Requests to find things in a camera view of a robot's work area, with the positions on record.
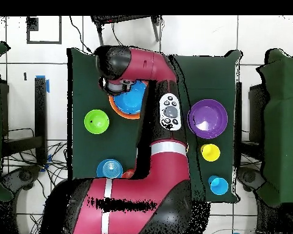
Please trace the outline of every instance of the control button panel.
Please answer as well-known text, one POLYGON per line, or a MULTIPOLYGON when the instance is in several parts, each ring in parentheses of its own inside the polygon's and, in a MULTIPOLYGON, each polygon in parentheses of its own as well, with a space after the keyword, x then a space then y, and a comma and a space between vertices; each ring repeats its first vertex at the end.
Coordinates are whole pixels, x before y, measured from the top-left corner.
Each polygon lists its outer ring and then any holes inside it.
POLYGON ((159 119, 163 128, 176 131, 181 128, 180 104, 172 93, 166 93, 159 101, 159 119))

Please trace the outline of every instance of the white stripe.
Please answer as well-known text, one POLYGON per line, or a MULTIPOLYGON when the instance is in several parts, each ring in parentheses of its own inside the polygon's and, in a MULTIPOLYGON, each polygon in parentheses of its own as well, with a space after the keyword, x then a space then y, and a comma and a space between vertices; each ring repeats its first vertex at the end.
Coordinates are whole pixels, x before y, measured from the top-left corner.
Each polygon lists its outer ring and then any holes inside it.
MULTIPOLYGON (((106 179, 104 198, 110 198, 112 195, 112 179, 106 179)), ((109 234, 109 216, 110 212, 103 213, 102 211, 102 234, 109 234)))
POLYGON ((160 152, 177 152, 186 156, 186 147, 181 143, 171 141, 159 142, 151 146, 151 155, 160 152))

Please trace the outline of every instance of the blue bowl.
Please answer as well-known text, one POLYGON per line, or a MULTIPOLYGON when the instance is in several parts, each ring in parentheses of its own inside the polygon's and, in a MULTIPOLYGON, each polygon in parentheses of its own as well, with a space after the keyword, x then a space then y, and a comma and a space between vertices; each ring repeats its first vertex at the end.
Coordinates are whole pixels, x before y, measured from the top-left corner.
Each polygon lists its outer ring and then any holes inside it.
POLYGON ((123 175, 123 167, 114 159, 106 159, 98 165, 96 169, 97 177, 107 177, 110 179, 121 178, 123 175))
POLYGON ((131 85, 129 92, 113 97, 115 105, 120 111, 126 114, 140 113, 146 87, 145 83, 137 81, 131 85))

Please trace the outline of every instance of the yellow cup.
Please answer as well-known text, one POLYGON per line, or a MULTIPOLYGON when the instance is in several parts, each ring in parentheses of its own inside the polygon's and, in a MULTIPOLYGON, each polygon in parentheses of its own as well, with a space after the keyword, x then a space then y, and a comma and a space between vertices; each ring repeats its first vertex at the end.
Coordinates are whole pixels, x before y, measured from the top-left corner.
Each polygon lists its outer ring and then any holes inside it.
POLYGON ((220 156, 220 150, 215 144, 204 144, 201 147, 201 153, 207 161, 216 161, 220 156))

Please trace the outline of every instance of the white tiled floor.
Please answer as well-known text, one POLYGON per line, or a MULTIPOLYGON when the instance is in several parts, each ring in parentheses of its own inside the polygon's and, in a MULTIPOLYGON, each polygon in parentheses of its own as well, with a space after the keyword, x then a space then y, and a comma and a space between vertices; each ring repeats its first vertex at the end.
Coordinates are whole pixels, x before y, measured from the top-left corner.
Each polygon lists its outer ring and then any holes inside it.
MULTIPOLYGON (((59 32, 58 20, 56 16, 39 16, 39 31, 31 32, 31 40, 56 40, 59 32)), ((90 17, 73 16, 72 20, 81 32, 84 44, 94 51, 99 46, 99 40, 90 17)), ((164 21, 162 52, 165 54, 223 56, 237 48, 243 52, 240 72, 243 100, 242 129, 248 131, 248 89, 261 83, 255 68, 264 63, 265 53, 270 48, 281 48, 289 55, 293 55, 293 16, 164 16, 164 21)), ((159 49, 150 18, 118 23, 114 29, 118 39, 125 45, 153 51, 159 49)), ((105 44, 117 44, 111 26, 104 26, 103 39, 105 44)), ((48 141, 48 145, 65 141, 66 51, 67 48, 78 48, 87 52, 69 17, 62 17, 62 44, 26 44, 26 18, 15 16, 0 19, 0 41, 6 41, 11 47, 7 53, 7 60, 5 55, 0 58, 1 77, 7 78, 10 85, 10 129, 34 129, 34 78, 37 75, 44 75, 50 81, 50 93, 47 94, 48 139, 53 141, 48 141), (27 80, 24 80, 24 73, 27 74, 27 80)), ((30 132, 17 131, 13 135, 15 138, 30 136, 30 132)), ((248 139, 248 133, 243 133, 243 139, 248 139)), ((60 152, 56 159, 65 161, 63 152, 60 152)), ((65 173, 66 171, 62 171, 61 177, 67 176, 65 173)), ((47 173, 41 172, 39 180, 44 185, 47 196, 50 193, 47 173)), ((231 234, 232 229, 241 234, 253 234, 257 214, 254 194, 245 192, 240 183, 236 185, 236 192, 241 198, 239 203, 211 205, 211 216, 204 234, 231 234)), ((33 189, 21 192, 17 206, 21 234, 30 233, 34 223, 28 214, 34 214, 34 218, 38 220, 43 213, 44 202, 42 186, 38 182, 35 182, 33 189)))

